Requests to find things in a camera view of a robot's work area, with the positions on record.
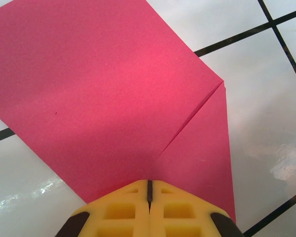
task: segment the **floor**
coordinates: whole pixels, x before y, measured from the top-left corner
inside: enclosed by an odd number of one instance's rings
[[[296,0],[148,2],[225,81],[238,227],[296,237]],[[0,236],[53,236],[83,204],[0,120]]]

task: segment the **yellow object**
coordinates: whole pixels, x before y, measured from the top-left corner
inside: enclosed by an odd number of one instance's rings
[[[225,211],[190,193],[140,180],[78,209],[56,237],[221,237],[212,213],[230,220]]]

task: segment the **square hole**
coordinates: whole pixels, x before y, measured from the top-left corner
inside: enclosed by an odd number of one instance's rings
[[[104,219],[134,219],[136,207],[131,203],[112,203],[108,205]]]
[[[167,226],[166,237],[201,237],[199,227],[191,226]]]
[[[133,227],[100,227],[97,237],[133,237]]]
[[[193,207],[188,203],[173,202],[164,205],[164,218],[195,218]]]

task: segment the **tile floor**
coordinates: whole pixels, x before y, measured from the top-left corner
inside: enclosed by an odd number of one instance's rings
[[[193,51],[267,22],[258,0],[148,2]],[[273,19],[296,11],[296,0],[264,2]],[[296,17],[277,27],[296,62]],[[296,74],[271,28],[201,60],[225,80],[237,225],[245,232],[296,195]],[[81,205],[16,135],[0,141],[0,236],[54,236]],[[296,237],[296,205],[254,236]]]

